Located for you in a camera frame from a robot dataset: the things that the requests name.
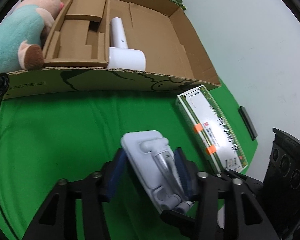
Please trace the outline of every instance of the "camera lens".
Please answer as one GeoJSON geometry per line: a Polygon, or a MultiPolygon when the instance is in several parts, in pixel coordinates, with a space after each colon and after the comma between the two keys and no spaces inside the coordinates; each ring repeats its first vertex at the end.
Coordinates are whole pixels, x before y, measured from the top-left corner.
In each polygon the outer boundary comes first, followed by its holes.
{"type": "Polygon", "coordinates": [[[280,172],[283,176],[287,175],[290,169],[290,160],[287,155],[284,155],[280,162],[280,172]]]}
{"type": "Polygon", "coordinates": [[[291,183],[291,187],[293,189],[297,189],[300,186],[300,171],[299,170],[295,170],[292,173],[290,183],[291,183]]]}
{"type": "Polygon", "coordinates": [[[272,157],[273,157],[273,160],[274,160],[275,162],[278,160],[278,157],[279,157],[279,151],[278,151],[277,148],[273,150],[272,157]]]}

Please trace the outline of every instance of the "pink plush nose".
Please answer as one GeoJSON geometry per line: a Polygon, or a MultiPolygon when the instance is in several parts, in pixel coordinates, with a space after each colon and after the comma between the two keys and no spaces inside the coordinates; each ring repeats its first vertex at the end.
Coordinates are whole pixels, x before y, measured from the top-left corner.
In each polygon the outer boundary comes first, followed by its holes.
{"type": "Polygon", "coordinates": [[[65,6],[65,4],[64,3],[60,3],[60,11],[62,10],[62,8],[65,6]]]}

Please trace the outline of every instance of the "plush toy pig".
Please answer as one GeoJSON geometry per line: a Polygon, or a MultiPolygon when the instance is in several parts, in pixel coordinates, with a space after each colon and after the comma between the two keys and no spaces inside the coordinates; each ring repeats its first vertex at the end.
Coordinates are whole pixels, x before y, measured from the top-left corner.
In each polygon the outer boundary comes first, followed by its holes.
{"type": "Polygon", "coordinates": [[[0,73],[40,69],[47,35],[64,4],[24,0],[0,24],[0,73]]]}

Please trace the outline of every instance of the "brown plush foot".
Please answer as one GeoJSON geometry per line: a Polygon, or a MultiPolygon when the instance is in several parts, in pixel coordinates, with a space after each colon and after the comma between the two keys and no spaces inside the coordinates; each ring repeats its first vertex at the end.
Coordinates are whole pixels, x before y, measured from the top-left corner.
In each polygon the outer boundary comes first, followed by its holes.
{"type": "Polygon", "coordinates": [[[39,45],[31,45],[26,50],[24,59],[26,70],[36,70],[43,66],[43,55],[39,45]]]}

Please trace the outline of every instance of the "cardboard box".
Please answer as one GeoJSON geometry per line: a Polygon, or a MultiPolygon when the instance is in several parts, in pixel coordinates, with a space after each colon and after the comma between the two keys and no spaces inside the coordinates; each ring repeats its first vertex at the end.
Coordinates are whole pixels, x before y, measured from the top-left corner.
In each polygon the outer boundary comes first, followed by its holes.
{"type": "Polygon", "coordinates": [[[182,93],[220,85],[183,10],[169,0],[61,0],[47,38],[44,68],[10,73],[5,98],[74,90],[182,93]],[[120,17],[128,46],[146,56],[146,71],[107,69],[109,21],[120,17]]]}
{"type": "Polygon", "coordinates": [[[215,173],[224,168],[241,172],[248,166],[231,126],[205,86],[178,95],[176,104],[215,173]]]}

